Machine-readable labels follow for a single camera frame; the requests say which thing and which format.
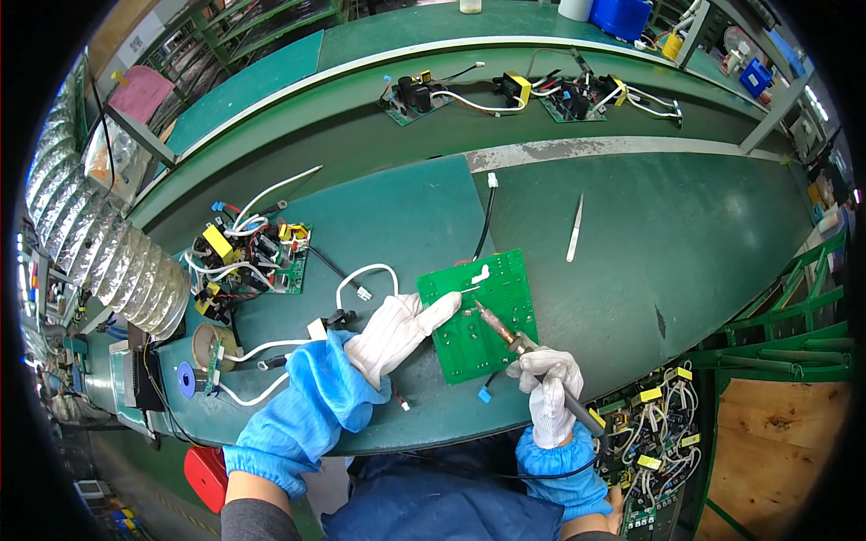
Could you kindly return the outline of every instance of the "blue container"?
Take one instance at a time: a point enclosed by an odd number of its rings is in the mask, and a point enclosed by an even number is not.
[[[767,85],[770,84],[772,74],[770,70],[764,68],[757,58],[752,58],[746,69],[743,70],[743,75],[740,76],[740,82],[746,87],[746,90],[757,98],[760,93],[764,92]]]
[[[640,39],[651,11],[643,0],[595,0],[590,20],[608,34],[633,42]]]

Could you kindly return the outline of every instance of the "blue connector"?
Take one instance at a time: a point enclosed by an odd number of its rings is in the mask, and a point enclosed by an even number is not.
[[[490,393],[488,393],[487,385],[481,387],[481,390],[478,391],[478,397],[481,398],[481,401],[484,403],[489,403],[490,399],[493,398]]]

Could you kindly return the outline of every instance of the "white glove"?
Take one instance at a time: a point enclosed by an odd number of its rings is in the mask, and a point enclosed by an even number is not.
[[[457,313],[462,303],[458,291],[447,293],[422,310],[418,293],[388,295],[373,313],[367,327],[343,346],[349,362],[376,390],[379,378],[387,376],[421,341]]]
[[[563,385],[580,398],[584,378],[572,354],[539,347],[524,353],[506,369],[520,378],[520,390],[529,395],[529,414],[533,418],[533,441],[542,449],[553,449],[572,435],[574,414],[565,409]],[[546,374],[539,384],[536,375]]]

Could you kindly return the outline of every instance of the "blue box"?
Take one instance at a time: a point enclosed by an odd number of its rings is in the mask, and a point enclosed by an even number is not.
[[[641,38],[651,11],[643,0],[595,0],[590,20],[608,34],[633,42]]]
[[[757,58],[752,58],[746,69],[743,70],[743,75],[740,76],[740,82],[746,87],[746,90],[757,98],[760,93],[764,92],[767,85],[770,84],[772,74],[770,70],[764,68]]]

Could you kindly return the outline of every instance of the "blue sleeve cover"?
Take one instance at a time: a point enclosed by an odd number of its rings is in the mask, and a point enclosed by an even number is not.
[[[304,344],[286,362],[288,389],[256,412],[234,446],[223,448],[226,473],[235,470],[273,481],[291,498],[307,491],[301,472],[317,472],[342,428],[359,432],[373,404],[391,398],[383,377],[377,392],[349,363],[343,344],[354,333],[328,331],[327,340]]]
[[[561,448],[542,449],[533,441],[533,427],[527,427],[517,442],[517,469],[521,475],[559,475],[573,472],[593,460],[592,435],[581,423],[575,422],[574,437]],[[605,483],[592,466],[562,479],[524,480],[527,494],[565,507],[563,522],[593,513],[613,512]]]

